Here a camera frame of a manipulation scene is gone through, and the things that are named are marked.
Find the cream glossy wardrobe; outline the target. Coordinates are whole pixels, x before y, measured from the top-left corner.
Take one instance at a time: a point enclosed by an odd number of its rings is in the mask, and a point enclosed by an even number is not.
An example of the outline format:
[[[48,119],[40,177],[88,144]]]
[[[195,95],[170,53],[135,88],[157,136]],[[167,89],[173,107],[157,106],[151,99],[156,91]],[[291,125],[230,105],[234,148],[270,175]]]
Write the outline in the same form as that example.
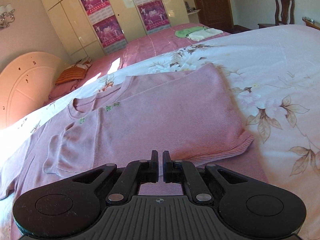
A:
[[[90,16],[87,15],[80,0],[41,1],[62,45],[73,61],[86,56],[99,59],[123,49],[132,40],[150,35],[142,22],[138,6],[154,0],[109,0],[108,7]],[[183,0],[162,0],[162,2],[170,27],[189,23]],[[93,25],[112,15],[116,16],[125,40],[103,48]]]

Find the dark brown wooden door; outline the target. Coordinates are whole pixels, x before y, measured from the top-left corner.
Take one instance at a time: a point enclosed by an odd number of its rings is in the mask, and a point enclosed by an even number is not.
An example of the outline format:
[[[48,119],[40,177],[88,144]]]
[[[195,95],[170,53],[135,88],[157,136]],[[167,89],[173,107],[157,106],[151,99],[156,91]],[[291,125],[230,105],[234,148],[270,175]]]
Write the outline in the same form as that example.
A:
[[[200,9],[200,23],[223,31],[233,28],[230,0],[195,0],[195,4]]]

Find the green folded cloth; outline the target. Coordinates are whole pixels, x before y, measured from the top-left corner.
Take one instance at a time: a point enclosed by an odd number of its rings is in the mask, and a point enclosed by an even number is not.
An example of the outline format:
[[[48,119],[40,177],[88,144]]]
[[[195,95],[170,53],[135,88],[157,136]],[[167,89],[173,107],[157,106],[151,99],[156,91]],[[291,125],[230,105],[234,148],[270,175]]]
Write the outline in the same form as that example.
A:
[[[175,31],[175,36],[178,38],[186,38],[191,33],[194,33],[196,31],[206,30],[206,29],[208,29],[208,27],[204,27],[204,26],[195,26],[191,28],[186,28],[186,29]]]

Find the lower left purple poster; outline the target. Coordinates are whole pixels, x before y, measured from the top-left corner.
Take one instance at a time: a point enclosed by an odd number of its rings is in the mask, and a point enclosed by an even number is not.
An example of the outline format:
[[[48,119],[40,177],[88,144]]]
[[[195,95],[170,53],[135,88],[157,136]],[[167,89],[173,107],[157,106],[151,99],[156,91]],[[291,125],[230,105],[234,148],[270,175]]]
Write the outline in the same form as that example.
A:
[[[117,42],[124,41],[125,37],[115,15],[101,20],[93,25],[103,48]]]

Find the white folded cloth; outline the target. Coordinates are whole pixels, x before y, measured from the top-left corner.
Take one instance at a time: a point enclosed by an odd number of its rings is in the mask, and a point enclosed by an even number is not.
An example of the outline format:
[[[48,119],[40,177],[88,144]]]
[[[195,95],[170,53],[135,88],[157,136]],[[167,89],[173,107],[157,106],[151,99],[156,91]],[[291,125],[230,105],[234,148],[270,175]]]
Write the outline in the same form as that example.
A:
[[[195,31],[187,36],[188,39],[193,41],[201,41],[207,38],[211,38],[217,35],[223,34],[222,30],[209,28],[209,29],[202,29],[199,31]]]

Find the orange striped pillow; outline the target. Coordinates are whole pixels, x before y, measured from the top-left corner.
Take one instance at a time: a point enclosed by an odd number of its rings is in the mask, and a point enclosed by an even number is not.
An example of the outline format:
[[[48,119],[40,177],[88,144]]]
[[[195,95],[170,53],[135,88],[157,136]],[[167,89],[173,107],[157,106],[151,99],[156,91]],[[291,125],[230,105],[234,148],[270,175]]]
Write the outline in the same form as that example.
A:
[[[87,68],[71,67],[64,70],[55,81],[56,85],[67,83],[74,80],[82,80],[87,73]]]

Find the dark wooden chair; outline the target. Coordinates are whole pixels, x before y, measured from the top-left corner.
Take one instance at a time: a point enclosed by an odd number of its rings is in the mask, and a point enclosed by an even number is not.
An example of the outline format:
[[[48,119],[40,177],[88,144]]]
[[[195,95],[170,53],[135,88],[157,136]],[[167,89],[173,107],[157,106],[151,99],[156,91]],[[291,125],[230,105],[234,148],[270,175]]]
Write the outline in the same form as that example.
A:
[[[295,23],[295,0],[275,0],[275,23],[258,23],[259,29]]]

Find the pink checked bed sheet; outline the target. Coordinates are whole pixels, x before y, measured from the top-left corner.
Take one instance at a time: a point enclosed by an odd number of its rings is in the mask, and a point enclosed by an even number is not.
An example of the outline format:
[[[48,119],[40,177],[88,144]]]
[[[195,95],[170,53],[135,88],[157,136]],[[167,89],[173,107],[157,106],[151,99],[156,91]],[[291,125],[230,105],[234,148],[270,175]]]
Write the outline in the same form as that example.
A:
[[[116,70],[119,70],[137,62],[195,44],[196,41],[190,40],[187,37],[178,38],[175,36],[175,31],[195,26],[207,27],[200,23],[180,24],[133,40],[129,42],[125,48],[108,54],[98,60],[93,61],[89,57],[79,59],[75,64],[68,68],[87,68],[88,71],[86,76],[82,80],[74,80],[67,83],[54,85],[54,88],[48,95],[48,100],[43,104],[48,105],[55,100],[69,94],[70,92],[83,86],[88,80],[95,76],[102,77],[106,75],[111,67],[115,67]]]

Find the cream wooden headboard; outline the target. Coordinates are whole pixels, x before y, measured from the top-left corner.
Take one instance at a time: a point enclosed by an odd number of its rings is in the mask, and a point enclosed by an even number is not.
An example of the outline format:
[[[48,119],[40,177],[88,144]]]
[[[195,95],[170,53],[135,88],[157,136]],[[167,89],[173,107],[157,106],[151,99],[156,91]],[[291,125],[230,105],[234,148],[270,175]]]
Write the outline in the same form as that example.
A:
[[[40,51],[11,61],[1,72],[1,128],[41,108],[67,66],[59,57]]]

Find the pink knit sweater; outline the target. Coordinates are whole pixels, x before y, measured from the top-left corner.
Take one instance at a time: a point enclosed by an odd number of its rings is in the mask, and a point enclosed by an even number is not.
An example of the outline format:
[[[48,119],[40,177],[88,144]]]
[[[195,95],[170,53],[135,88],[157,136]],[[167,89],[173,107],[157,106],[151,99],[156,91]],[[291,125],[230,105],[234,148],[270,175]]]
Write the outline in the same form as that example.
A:
[[[128,76],[95,96],[74,99],[38,128],[1,165],[1,198],[106,163],[124,167],[154,150],[197,167],[217,161],[267,181],[253,140],[212,63]]]

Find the white floral quilt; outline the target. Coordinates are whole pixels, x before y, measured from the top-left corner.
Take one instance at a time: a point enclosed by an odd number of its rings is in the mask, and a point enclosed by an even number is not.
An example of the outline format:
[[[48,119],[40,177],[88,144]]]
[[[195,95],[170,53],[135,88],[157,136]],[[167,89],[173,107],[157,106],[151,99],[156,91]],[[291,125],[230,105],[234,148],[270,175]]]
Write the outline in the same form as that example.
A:
[[[74,99],[85,99],[128,76],[195,71],[212,63],[221,75],[269,183],[306,205],[303,239],[319,239],[319,31],[285,25],[214,38],[95,76],[82,87],[1,132],[1,165]],[[14,192],[1,198],[1,239],[18,239]]]

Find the lower right purple poster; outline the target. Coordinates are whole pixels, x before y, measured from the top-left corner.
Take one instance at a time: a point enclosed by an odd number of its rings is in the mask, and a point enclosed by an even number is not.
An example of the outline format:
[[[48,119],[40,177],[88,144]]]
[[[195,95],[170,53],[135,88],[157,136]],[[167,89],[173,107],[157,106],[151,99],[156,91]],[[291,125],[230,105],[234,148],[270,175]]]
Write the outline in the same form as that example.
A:
[[[138,6],[138,10],[148,34],[170,27],[162,0],[141,4]]]

